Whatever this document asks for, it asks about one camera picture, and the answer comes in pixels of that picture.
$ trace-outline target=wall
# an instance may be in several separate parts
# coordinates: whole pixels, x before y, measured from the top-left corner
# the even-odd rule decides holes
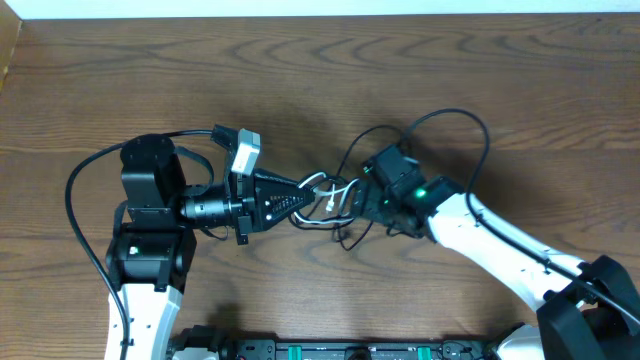
[[[9,60],[16,46],[20,23],[20,19],[4,0],[0,0],[0,91],[4,78],[9,72]]]
[[[7,0],[23,19],[636,12],[639,0]]]

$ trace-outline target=white connector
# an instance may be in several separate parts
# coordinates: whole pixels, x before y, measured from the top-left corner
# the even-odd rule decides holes
[[[333,201],[334,196],[336,196],[336,184],[333,184],[331,186],[331,197],[329,198],[329,201],[327,202],[327,207],[325,208],[325,211],[327,212],[327,214],[330,214],[333,211],[333,206],[335,205],[335,202]]]

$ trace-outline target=white wall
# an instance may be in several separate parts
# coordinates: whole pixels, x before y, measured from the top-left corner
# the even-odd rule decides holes
[[[5,0],[23,19],[640,12],[640,0]]]

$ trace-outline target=wooden table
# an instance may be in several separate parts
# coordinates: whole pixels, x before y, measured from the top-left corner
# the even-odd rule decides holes
[[[640,284],[639,100],[639,15],[27,22],[0,95],[0,357],[103,356],[107,291],[63,207],[73,167],[139,134],[216,123],[262,134],[259,166],[299,178],[335,171],[373,125],[477,112],[493,137],[480,198],[560,250],[613,256]],[[444,116],[418,133],[427,174],[467,179],[482,146],[473,123]],[[363,140],[347,175],[393,140]],[[179,143],[220,173],[220,148]],[[116,155],[92,164],[73,193],[101,257],[120,168]],[[380,227],[350,253],[288,223],[244,247],[198,241],[175,332],[417,339],[535,323],[464,257]]]

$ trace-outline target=wooden surface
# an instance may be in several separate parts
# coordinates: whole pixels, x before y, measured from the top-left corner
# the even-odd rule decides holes
[[[370,126],[472,110],[494,141],[480,198],[551,246],[610,254],[640,285],[639,100],[640,15],[29,22],[0,96],[0,357],[103,356],[107,291],[68,225],[67,176],[112,143],[215,123],[261,133],[259,165],[298,178],[334,170]],[[479,135],[444,116],[420,128],[418,157],[464,181]],[[348,174],[393,139],[364,140]],[[179,142],[219,173],[217,146]],[[101,257],[120,167],[98,161],[73,193]],[[174,331],[429,338],[535,323],[462,256],[380,228],[351,253],[288,223],[245,247],[198,241]]]

